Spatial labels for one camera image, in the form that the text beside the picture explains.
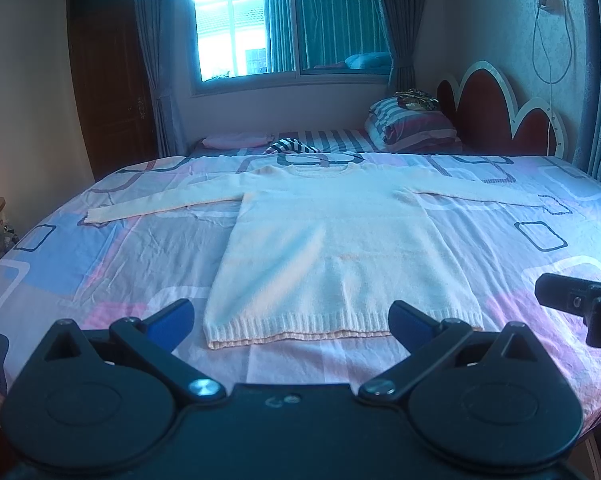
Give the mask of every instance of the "striped pillowcase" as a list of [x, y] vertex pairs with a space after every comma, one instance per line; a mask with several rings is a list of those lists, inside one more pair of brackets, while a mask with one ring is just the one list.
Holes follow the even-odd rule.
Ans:
[[395, 144], [386, 144], [380, 133], [380, 124], [374, 114], [370, 114], [365, 122], [365, 129], [369, 138], [375, 144], [380, 153], [417, 153], [425, 155], [428, 153], [446, 153], [450, 155], [460, 155], [463, 152], [462, 142], [458, 137], [442, 137], [422, 132], [407, 139], [402, 139]]
[[456, 129], [442, 112], [406, 110], [398, 105], [397, 97], [383, 99], [372, 105], [370, 120], [375, 123], [385, 144], [400, 144], [403, 151], [411, 145], [453, 142]]

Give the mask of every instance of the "screw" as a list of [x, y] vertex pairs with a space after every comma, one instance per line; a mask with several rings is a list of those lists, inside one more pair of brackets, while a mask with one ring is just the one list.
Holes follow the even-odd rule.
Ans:
[[196, 379], [189, 383], [189, 391], [196, 397], [211, 397], [220, 391], [220, 384], [213, 379]]
[[394, 381], [389, 379], [372, 379], [362, 386], [365, 391], [373, 396], [388, 396], [395, 392]]
[[265, 406], [269, 406], [270, 408], [282, 408], [283, 400], [280, 397], [270, 397], [264, 403]]

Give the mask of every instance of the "striped fabric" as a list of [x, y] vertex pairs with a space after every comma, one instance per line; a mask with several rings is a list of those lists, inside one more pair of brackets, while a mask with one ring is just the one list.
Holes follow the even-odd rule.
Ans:
[[265, 155], [270, 153], [319, 153], [318, 148], [308, 146], [304, 142], [300, 142], [298, 139], [279, 139], [274, 142], [269, 148], [264, 150]]
[[365, 122], [365, 129], [380, 153], [417, 153], [421, 155], [428, 153], [459, 155], [463, 153], [460, 139], [448, 137], [444, 132], [442, 137], [437, 137], [437, 132], [420, 132], [394, 144], [387, 144], [381, 133], [382, 124], [375, 114], [369, 114], [369, 118]]
[[300, 142], [317, 148], [324, 153], [369, 153], [376, 147], [369, 137], [358, 130], [312, 130], [287, 132], [278, 135], [279, 139], [298, 139]]
[[401, 144], [401, 151], [410, 146], [452, 142], [456, 130], [442, 112], [407, 110], [398, 104], [397, 97], [383, 99], [370, 108], [371, 118], [385, 144]]

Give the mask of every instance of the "wooden door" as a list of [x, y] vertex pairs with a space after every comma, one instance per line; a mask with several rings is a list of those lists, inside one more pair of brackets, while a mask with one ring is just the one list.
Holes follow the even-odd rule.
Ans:
[[133, 0], [69, 0], [69, 57], [94, 178], [158, 157]]

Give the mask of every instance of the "white sweater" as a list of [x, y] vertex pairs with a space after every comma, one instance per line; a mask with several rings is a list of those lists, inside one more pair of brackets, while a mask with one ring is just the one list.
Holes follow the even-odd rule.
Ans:
[[267, 166], [91, 209], [85, 222], [242, 200], [205, 308], [210, 348], [386, 335], [394, 300], [479, 326], [462, 262], [421, 193], [542, 206], [537, 196], [421, 168]]

